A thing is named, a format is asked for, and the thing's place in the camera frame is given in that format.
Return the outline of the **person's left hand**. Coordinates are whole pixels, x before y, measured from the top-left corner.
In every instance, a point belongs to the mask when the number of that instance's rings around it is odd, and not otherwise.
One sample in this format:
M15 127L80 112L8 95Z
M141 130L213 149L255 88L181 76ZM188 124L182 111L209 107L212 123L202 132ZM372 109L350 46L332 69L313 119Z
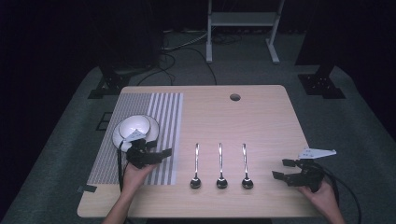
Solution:
M147 176L157 167L156 164L144 166L139 169L128 163L124 169L122 194L134 195L145 182Z

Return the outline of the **person's right hand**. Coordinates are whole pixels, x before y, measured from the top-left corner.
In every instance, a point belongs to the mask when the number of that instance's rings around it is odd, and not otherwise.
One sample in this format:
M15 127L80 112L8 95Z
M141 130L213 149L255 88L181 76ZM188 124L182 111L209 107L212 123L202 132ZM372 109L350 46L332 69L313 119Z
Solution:
M309 187L299 187L298 190L323 216L335 217L339 213L332 186L326 181L321 182L317 192L312 192Z

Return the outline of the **metal spoon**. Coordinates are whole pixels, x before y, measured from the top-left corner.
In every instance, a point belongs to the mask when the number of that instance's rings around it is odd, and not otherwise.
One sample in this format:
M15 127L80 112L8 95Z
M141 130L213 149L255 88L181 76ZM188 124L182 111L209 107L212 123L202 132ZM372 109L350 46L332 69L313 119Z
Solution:
M254 183L251 180L251 178L248 176L248 154L247 154L246 144L242 145L242 151L243 151L244 172L245 172L245 177L242 180L242 187L244 189L252 189L254 187Z
M190 187L192 189L198 189L201 187L201 179L198 176L198 170L199 170L199 149L200 145L196 144L195 145L195 160L194 160L194 177L191 179L190 182Z
M223 152L222 143L219 143L219 178L217 180L217 187L219 189L226 189L228 187L228 182L223 176Z

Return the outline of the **white bowl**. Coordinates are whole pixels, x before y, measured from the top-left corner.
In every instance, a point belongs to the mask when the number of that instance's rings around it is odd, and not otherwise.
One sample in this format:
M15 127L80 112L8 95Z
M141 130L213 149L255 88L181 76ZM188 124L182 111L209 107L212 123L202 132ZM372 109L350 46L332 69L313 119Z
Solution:
M149 120L141 115L131 116L123 120L118 128L121 138L126 142L145 138L149 130Z

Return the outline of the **grey striped placemat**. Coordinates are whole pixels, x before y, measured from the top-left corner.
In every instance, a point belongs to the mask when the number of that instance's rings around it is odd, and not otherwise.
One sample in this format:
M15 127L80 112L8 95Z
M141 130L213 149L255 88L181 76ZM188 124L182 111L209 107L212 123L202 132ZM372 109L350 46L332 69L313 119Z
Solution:
M119 184L117 148L113 133L125 119L143 115L152 117L159 124L157 146L153 152L172 149L172 155L148 176L147 185L175 185L177 180L177 157L183 108L182 93L123 93L116 103L105 137L92 167L89 184Z

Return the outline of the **white metal stand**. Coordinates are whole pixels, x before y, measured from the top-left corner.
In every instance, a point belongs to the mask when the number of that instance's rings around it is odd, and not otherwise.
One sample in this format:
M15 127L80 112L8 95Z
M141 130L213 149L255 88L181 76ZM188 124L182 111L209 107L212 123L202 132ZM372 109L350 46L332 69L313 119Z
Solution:
M212 0L207 0L205 60L208 63L213 62L212 31L215 27L271 27L271 35L265 42L272 62L279 64L274 43L285 1L279 0L274 12L217 12L212 10Z

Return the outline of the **black stand base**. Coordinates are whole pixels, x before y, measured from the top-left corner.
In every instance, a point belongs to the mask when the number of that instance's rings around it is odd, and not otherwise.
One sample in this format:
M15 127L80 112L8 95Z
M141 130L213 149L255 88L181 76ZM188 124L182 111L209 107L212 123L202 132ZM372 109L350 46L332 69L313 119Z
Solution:
M320 95L324 99L345 99L340 88L337 88L330 74L335 67L333 58L324 59L315 74L300 74L298 76L307 95Z
M106 95L119 95L129 85L134 76L146 73L154 68L153 64L133 64L114 62L104 57L98 60L102 77L95 89L91 90L89 99L101 99Z

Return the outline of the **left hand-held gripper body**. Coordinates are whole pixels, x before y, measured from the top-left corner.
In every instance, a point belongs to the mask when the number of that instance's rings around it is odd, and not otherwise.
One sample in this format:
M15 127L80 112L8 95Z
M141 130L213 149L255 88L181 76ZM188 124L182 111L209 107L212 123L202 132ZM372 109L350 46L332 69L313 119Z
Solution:
M159 153L148 152L145 135L138 130L133 131L126 139L125 143L131 146L126 151L126 160L138 169L142 169L149 164L161 162Z

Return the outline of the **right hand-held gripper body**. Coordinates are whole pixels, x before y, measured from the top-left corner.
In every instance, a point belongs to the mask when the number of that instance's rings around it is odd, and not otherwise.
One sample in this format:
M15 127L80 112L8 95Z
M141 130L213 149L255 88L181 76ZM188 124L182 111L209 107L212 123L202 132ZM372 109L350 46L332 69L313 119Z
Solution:
M293 165L301 169L302 181L298 186L309 187L312 192L320 189L321 181L326 175L325 169L315 162L315 159L336 155L335 149L318 149L306 147L298 154L298 159L293 161Z

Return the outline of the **black floor tape marks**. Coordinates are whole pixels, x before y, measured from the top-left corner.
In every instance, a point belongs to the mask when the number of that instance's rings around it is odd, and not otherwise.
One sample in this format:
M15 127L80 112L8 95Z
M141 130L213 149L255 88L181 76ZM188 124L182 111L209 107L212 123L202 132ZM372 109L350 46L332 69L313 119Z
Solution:
M98 124L96 125L95 130L100 132L105 131L109 125L111 117L112 117L112 112L104 112Z

